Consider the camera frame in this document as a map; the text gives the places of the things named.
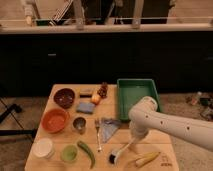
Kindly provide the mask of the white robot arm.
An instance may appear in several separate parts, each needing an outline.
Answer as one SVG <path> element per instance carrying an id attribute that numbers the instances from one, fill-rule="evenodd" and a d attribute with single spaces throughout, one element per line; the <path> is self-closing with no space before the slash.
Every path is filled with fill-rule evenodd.
<path id="1" fill-rule="evenodd" d="M 157 107 L 154 98 L 145 96 L 129 110 L 133 137 L 143 139 L 149 129 L 156 129 L 213 151 L 213 123 L 163 114 Z"/>

